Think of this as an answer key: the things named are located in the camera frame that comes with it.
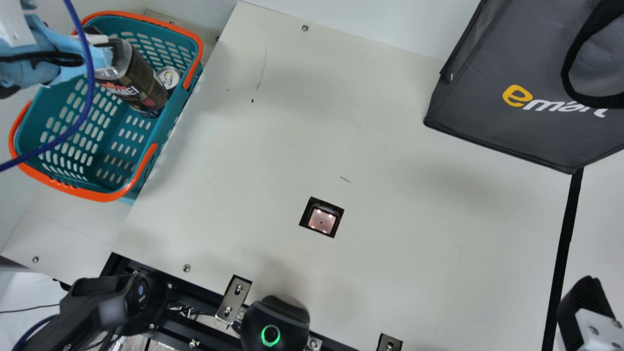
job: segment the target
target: black shopping bag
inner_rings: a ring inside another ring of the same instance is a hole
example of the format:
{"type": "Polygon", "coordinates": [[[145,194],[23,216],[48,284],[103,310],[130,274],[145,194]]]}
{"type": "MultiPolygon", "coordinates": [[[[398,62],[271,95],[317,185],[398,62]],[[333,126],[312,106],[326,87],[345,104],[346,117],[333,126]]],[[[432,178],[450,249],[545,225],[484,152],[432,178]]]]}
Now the black shopping bag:
{"type": "Polygon", "coordinates": [[[425,125],[569,174],[622,150],[622,14],[622,0],[483,0],[425,125]]]}

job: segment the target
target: dark beverage can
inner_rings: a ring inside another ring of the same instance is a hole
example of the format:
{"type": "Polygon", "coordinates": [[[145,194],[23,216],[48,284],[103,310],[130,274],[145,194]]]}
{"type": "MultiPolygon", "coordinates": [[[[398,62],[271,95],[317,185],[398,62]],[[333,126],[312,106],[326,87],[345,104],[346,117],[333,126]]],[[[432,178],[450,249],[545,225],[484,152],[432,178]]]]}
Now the dark beverage can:
{"type": "Polygon", "coordinates": [[[180,71],[172,66],[165,66],[156,71],[156,78],[165,86],[169,95],[171,95],[175,87],[178,86],[181,77],[180,71]]]}
{"type": "Polygon", "coordinates": [[[126,40],[114,38],[105,45],[112,46],[113,64],[96,70],[96,81],[133,109],[157,116],[168,95],[152,66],[126,40]]]}

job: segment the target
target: metal bracket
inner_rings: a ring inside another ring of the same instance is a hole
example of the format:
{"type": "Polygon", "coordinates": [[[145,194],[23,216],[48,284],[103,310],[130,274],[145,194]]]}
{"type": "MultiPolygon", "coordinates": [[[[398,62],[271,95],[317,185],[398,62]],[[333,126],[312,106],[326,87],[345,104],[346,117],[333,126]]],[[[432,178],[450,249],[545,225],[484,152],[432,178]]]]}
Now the metal bracket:
{"type": "Polygon", "coordinates": [[[235,275],[232,276],[215,317],[223,323],[232,325],[238,317],[238,312],[243,306],[250,289],[251,282],[249,280],[235,275]]]}
{"type": "Polygon", "coordinates": [[[323,341],[319,338],[308,337],[305,351],[320,351],[323,341]]]}
{"type": "Polygon", "coordinates": [[[403,342],[386,334],[381,334],[377,351],[401,351],[403,342]]]}

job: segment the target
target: white table surface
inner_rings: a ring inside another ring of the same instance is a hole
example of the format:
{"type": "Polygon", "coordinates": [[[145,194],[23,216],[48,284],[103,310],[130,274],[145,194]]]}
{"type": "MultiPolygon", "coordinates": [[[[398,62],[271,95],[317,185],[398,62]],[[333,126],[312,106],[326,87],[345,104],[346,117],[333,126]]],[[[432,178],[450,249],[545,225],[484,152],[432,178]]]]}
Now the white table surface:
{"type": "Polygon", "coordinates": [[[570,177],[424,127],[443,62],[304,23],[236,7],[113,250],[361,350],[538,350],[570,177]]]}

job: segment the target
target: green ring light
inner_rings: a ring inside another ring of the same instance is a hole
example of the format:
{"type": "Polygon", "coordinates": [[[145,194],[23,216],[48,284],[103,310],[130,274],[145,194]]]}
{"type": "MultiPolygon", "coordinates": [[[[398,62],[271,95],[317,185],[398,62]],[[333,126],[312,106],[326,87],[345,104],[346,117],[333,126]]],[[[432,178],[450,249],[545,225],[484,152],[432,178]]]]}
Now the green ring light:
{"type": "Polygon", "coordinates": [[[277,344],[280,341],[280,329],[277,326],[273,325],[273,324],[269,324],[266,327],[264,327],[264,329],[262,329],[262,333],[260,334],[260,338],[262,339],[262,345],[264,345],[266,347],[273,347],[275,344],[277,344]],[[275,330],[277,330],[277,338],[274,341],[272,341],[272,342],[268,342],[265,339],[265,332],[266,332],[267,329],[272,328],[272,327],[275,328],[275,330]]]}

